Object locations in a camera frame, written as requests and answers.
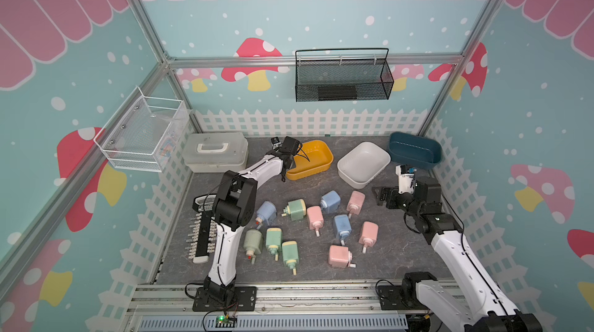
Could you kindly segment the yellow storage box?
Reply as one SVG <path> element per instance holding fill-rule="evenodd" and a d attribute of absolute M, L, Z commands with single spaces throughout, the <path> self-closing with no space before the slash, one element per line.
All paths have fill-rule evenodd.
<path fill-rule="evenodd" d="M 303 144 L 303 149 L 295 157 L 295 167 L 286 173 L 287 179 L 297 181 L 329 170 L 334 155 L 328 145 L 321 140 Z"/>

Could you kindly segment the pink sharpener upper right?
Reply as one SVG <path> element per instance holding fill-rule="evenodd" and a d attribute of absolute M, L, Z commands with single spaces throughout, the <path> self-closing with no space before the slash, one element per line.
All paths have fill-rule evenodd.
<path fill-rule="evenodd" d="M 346 210 L 349 218 L 352 218 L 354 215 L 359 215 L 365 201 L 365 194 L 360 191 L 353 191 L 350 197 L 350 200 L 347 204 Z"/>

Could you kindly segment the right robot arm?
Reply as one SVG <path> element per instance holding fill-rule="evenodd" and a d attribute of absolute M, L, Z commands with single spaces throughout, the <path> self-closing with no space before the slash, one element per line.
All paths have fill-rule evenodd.
<path fill-rule="evenodd" d="M 382 310 L 425 308 L 451 331 L 542 331 L 533 313 L 511 301 L 470 247 L 457 216 L 442 209 L 442 188 L 433 177 L 415 180 L 412 192 L 374 187 L 376 201 L 413 219 L 412 231 L 424 237 L 446 264 L 466 302 L 461 304 L 430 272 L 406 273 L 400 285 L 381 279 L 376 293 Z"/>

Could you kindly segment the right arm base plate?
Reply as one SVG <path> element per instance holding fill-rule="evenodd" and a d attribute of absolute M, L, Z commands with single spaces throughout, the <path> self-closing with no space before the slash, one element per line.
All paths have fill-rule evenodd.
<path fill-rule="evenodd" d="M 414 310 L 417 303 L 412 295 L 402 286 L 379 285 L 376 287 L 381 309 L 386 310 Z"/>

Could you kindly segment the pink sharpener bottom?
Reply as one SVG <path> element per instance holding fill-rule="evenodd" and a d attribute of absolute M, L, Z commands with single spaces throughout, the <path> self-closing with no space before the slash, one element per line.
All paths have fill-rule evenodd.
<path fill-rule="evenodd" d="M 332 267 L 340 269 L 357 267 L 357 265 L 353 263 L 352 252 L 346 246 L 341 245 L 331 245 L 331 247 L 329 247 L 328 263 Z"/>

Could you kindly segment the blue sharpener center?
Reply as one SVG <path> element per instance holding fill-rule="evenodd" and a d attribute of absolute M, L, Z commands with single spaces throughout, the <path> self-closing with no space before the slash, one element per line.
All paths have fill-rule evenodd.
<path fill-rule="evenodd" d="M 351 222 L 348 215 L 336 215 L 334 217 L 334 231 L 336 240 L 340 245 L 345 246 L 346 239 L 352 233 Z"/>

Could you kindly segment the blue sharpener upper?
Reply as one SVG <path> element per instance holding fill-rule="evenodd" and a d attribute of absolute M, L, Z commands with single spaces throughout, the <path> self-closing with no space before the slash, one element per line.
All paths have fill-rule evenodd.
<path fill-rule="evenodd" d="M 340 207 L 341 198 L 336 191 L 324 194 L 320 200 L 320 208 L 323 214 L 332 214 Z"/>

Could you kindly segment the pink sharpener center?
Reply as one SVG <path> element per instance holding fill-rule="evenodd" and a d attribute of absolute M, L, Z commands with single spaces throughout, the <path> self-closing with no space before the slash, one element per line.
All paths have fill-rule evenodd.
<path fill-rule="evenodd" d="M 320 236 L 320 229 L 323 228 L 324 218 L 320 206 L 312 206 L 307 208 L 306 211 L 307 219 L 309 222 L 309 229 L 316 233 L 316 236 Z"/>

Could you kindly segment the teal storage box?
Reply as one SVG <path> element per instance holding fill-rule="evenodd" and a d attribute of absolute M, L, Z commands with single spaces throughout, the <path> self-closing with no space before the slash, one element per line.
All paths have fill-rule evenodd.
<path fill-rule="evenodd" d="M 442 162 L 442 146 L 435 140 L 403 132 L 391 134 L 388 142 L 391 161 L 431 170 Z"/>

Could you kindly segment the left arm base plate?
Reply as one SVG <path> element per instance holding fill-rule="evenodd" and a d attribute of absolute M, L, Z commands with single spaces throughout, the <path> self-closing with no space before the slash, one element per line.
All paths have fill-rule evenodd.
<path fill-rule="evenodd" d="M 207 311 L 247 311 L 255 310 L 258 289 L 256 287 L 235 287 L 223 290 L 222 293 L 212 293 L 200 287 L 196 291 L 193 301 L 193 312 Z"/>

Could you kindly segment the translucent lidded case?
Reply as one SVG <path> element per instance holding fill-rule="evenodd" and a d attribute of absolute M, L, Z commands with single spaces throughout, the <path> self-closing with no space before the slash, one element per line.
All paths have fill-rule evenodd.
<path fill-rule="evenodd" d="M 182 156 L 193 173 L 242 171 L 248 161 L 248 140 L 242 133 L 192 134 Z"/>

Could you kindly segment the green sharpener bottom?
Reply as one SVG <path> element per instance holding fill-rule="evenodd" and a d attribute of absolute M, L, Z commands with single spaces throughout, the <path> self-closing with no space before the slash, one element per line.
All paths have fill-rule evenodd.
<path fill-rule="evenodd" d="M 297 265 L 299 265 L 299 247 L 296 241 L 283 242 L 282 259 L 284 265 L 292 270 L 295 276 L 297 274 Z"/>

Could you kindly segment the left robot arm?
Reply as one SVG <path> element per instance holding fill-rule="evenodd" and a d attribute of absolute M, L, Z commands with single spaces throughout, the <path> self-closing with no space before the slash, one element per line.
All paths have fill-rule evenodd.
<path fill-rule="evenodd" d="M 203 283 L 204 291 L 211 299 L 222 304 L 231 301 L 241 234 L 255 213 L 258 188 L 276 176 L 286 180 L 286 173 L 295 167 L 295 157 L 302 147 L 297 139 L 285 137 L 249 168 L 224 173 L 212 208 L 217 225 L 213 263 Z"/>

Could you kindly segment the blue sharpener left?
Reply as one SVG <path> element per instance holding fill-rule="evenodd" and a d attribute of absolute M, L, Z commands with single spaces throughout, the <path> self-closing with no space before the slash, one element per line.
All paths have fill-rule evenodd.
<path fill-rule="evenodd" d="M 257 229 L 263 225 L 270 226 L 276 219 L 277 210 L 275 205 L 270 201 L 264 201 L 258 211 L 256 212 L 255 223 Z"/>

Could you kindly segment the white storage box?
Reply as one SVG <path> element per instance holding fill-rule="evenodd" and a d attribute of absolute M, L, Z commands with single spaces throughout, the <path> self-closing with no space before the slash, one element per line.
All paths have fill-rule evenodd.
<path fill-rule="evenodd" d="M 337 163 L 339 177 L 354 189 L 363 189 L 391 163 L 387 151 L 375 143 L 363 142 Z"/>

